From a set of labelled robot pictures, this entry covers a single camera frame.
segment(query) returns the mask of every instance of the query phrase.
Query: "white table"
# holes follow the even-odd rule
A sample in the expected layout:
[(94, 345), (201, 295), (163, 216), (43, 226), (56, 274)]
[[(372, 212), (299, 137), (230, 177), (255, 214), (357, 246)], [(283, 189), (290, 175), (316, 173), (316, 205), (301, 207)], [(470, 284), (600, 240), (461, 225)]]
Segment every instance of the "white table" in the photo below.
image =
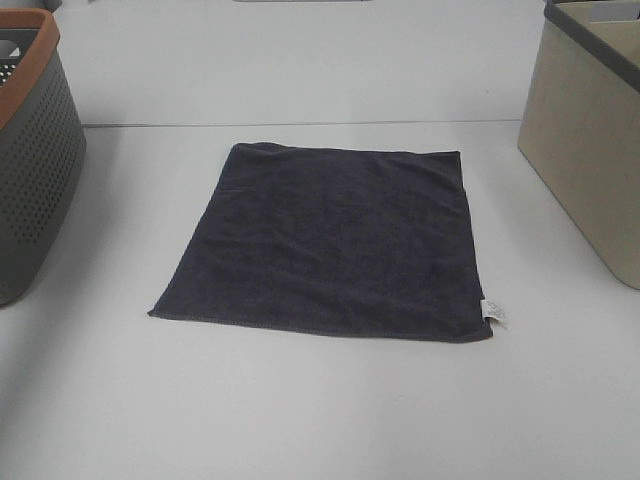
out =
[[(518, 122), (111, 128), (35, 287), (0, 310), (0, 478), (637, 479), (640, 294)], [(508, 330), (464, 345), (149, 318), (239, 141), (460, 149)]]

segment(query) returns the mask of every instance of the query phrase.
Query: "storage box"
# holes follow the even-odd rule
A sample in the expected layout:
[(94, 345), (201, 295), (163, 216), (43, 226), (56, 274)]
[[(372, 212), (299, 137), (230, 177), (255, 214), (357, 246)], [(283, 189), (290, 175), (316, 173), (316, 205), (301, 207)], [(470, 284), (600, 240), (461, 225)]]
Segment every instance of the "storage box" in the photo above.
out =
[(640, 288), (640, 2), (554, 2), (518, 146), (611, 271)]
[(33, 281), (84, 159), (59, 37), (46, 10), (0, 9), (0, 304)]

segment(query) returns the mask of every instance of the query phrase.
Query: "beige storage box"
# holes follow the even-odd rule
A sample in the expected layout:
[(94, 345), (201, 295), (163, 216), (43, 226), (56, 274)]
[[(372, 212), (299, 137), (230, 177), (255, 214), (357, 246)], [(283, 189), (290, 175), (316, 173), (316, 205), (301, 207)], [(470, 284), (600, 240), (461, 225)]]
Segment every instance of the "beige storage box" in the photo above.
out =
[(640, 1), (554, 2), (518, 146), (611, 271), (640, 288)]

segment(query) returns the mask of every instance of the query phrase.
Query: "towel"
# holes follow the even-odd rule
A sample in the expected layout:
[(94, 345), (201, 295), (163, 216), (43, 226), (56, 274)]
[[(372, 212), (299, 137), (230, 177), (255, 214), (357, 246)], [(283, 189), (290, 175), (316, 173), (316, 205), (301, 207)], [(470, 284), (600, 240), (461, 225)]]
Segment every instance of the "towel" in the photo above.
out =
[(152, 316), (470, 342), (481, 313), (459, 152), (238, 144)]

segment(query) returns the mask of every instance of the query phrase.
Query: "table surface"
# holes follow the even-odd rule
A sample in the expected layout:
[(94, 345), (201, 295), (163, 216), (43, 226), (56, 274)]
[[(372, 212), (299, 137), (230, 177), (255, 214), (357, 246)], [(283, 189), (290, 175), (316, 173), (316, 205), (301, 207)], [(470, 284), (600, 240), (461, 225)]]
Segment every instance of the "table surface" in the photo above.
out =
[[(60, 235), (29, 293), (0, 309), (0, 479), (640, 477), (640, 293), (611, 275), (517, 150), (519, 121), (495, 121), (521, 114), (540, 2), (183, 0), (184, 12), (174, 1), (127, 3), (130, 16), (119, 0), (56, 13), (81, 115), (179, 125), (85, 130), (86, 163)], [(136, 53), (110, 55), (114, 68), (89, 55), (126, 44), (136, 18), (156, 29), (136, 27)], [(253, 32), (251, 42), (214, 42), (235, 31)], [(503, 35), (511, 45), (499, 43)], [(171, 55), (153, 54), (148, 36), (200, 54), (206, 41), (209, 63), (196, 65), (189, 50), (189, 68), (201, 79), (216, 64), (224, 73), (163, 96), (166, 84), (148, 80)], [(423, 57), (440, 52), (439, 61), (410, 63), (417, 44), (415, 55), (401, 54), (400, 44), (431, 37), (440, 47), (427, 42)], [(86, 39), (86, 58), (72, 38)], [(355, 46), (345, 52), (338, 45), (347, 39)], [(306, 42), (318, 42), (318, 54), (297, 68)], [(282, 69), (265, 53), (247, 61), (251, 48), (277, 45)], [(463, 45), (486, 58), (450, 57)], [(140, 52), (148, 61), (134, 68)], [(325, 71), (328, 59), (337, 63)], [(119, 61), (133, 71), (115, 68)], [(247, 98), (245, 74), (260, 69)], [(330, 71), (344, 81), (329, 81)], [(368, 73), (359, 90), (360, 71)], [(311, 86), (313, 98), (302, 94)], [(269, 95), (288, 100), (261, 103)], [(458, 121), (473, 118), (481, 121)], [(360, 120), (378, 123), (350, 123)], [(248, 125), (315, 121), (327, 124)], [(230, 148), (255, 141), (460, 150), (481, 281), (507, 311), (507, 329), (451, 345), (148, 317)]]

